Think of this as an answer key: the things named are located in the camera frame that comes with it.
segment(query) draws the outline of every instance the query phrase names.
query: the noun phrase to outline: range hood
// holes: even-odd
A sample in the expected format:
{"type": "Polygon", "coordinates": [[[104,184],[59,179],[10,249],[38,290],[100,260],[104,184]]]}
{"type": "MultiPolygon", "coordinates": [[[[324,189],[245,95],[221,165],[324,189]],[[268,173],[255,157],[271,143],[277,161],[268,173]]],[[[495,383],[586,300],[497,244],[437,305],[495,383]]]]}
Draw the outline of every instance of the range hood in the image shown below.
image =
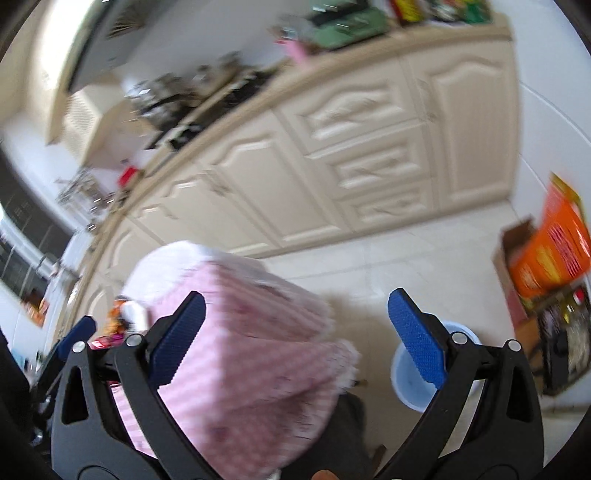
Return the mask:
{"type": "Polygon", "coordinates": [[[175,1],[102,0],[103,12],[82,49],[69,92],[77,92],[126,63],[150,26],[175,1]]]}

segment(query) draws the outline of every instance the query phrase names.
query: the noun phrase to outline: cardboard box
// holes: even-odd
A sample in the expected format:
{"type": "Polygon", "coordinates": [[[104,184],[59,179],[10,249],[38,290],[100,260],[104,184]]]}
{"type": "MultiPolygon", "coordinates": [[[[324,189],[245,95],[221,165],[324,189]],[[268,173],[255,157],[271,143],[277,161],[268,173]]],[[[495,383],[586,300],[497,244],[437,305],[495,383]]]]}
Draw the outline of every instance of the cardboard box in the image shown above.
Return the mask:
{"type": "Polygon", "coordinates": [[[528,358],[536,386],[540,393],[557,395],[572,385],[584,372],[569,375],[568,346],[561,351],[557,348],[557,338],[554,334],[549,335],[540,325],[544,325],[544,316],[549,309],[560,304],[575,289],[581,286],[584,288],[584,284],[580,280],[575,281],[532,303],[530,308],[524,306],[509,274],[508,264],[511,255],[525,246],[535,232],[532,219],[503,231],[501,244],[492,261],[505,294],[515,338],[521,343],[528,358]]]}
{"type": "Polygon", "coordinates": [[[525,322],[527,322],[531,315],[525,310],[521,303],[521,299],[513,280],[509,274],[508,258],[520,247],[523,247],[535,233],[533,219],[528,219],[519,225],[505,230],[501,235],[501,244],[494,256],[492,262],[495,266],[496,274],[499,277],[499,282],[505,294],[505,301],[507,308],[509,308],[509,315],[515,331],[525,322]]]}

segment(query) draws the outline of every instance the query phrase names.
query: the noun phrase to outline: cardboard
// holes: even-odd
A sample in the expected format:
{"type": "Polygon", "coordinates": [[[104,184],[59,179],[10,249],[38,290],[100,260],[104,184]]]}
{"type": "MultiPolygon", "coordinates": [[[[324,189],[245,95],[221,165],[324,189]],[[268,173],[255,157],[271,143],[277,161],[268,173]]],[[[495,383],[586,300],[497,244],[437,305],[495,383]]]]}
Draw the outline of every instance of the cardboard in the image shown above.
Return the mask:
{"type": "Polygon", "coordinates": [[[519,294],[513,285],[513,280],[509,274],[508,258],[518,248],[523,247],[535,233],[533,219],[529,218],[523,223],[503,231],[501,235],[501,244],[492,257],[496,274],[499,277],[501,288],[505,294],[505,301],[511,316],[513,328],[517,329],[522,323],[530,319],[530,315],[521,303],[519,294]]]}
{"type": "Polygon", "coordinates": [[[536,230],[531,218],[503,231],[499,248],[495,251],[492,262],[505,295],[505,301],[515,331],[515,338],[521,343],[528,358],[531,371],[534,374],[536,387],[540,393],[556,395],[571,385],[576,379],[572,378],[569,382],[561,383],[558,388],[552,386],[552,365],[550,364],[556,362],[554,372],[559,371],[559,360],[564,361],[564,358],[544,359],[543,345],[545,345],[547,338],[545,338],[540,330],[538,316],[548,307],[561,302],[575,288],[582,286],[582,282],[581,280],[576,280],[570,285],[538,299],[530,305],[531,308],[529,309],[524,306],[513,285],[508,264],[511,256],[518,249],[525,246],[535,232],[536,230]]]}

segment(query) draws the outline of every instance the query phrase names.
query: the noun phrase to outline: countertop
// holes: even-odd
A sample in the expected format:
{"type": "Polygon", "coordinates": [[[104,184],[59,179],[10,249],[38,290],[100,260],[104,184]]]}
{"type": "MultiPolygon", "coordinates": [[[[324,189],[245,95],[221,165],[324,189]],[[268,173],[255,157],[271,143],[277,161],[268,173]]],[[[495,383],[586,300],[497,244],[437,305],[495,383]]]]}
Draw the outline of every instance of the countertop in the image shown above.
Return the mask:
{"type": "Polygon", "coordinates": [[[350,72],[381,60],[399,57],[412,51],[438,47],[452,43],[480,40],[512,40],[508,18],[495,14],[492,24],[450,27],[447,24],[421,25],[397,29],[388,35],[368,40],[337,52],[312,57],[306,65],[286,68],[269,82],[259,94],[239,105],[232,112],[215,122],[210,128],[174,154],[171,148],[162,145],[155,153],[157,160],[145,169],[145,178],[138,183],[125,201],[115,202],[110,214],[99,228],[83,261],[84,274],[67,302],[68,313],[61,315],[58,339],[69,331],[73,317],[79,308],[82,296],[88,287],[96,266],[107,247],[112,234],[125,214],[148,196],[159,184],[174,172],[193,161],[202,151],[246,121],[255,118],[269,108],[285,102],[307,89],[314,88],[323,80],[350,72]]]}

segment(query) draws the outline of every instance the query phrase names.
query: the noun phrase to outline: pink container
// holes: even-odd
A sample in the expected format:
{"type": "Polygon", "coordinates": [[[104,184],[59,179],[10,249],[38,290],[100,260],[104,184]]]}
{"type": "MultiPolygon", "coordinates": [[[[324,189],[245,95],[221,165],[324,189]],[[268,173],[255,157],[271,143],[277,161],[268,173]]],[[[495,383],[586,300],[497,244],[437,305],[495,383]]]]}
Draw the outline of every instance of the pink container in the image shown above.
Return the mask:
{"type": "Polygon", "coordinates": [[[296,64],[300,65],[308,62],[308,53],[302,43],[297,40],[284,40],[282,42],[285,51],[296,64]]]}

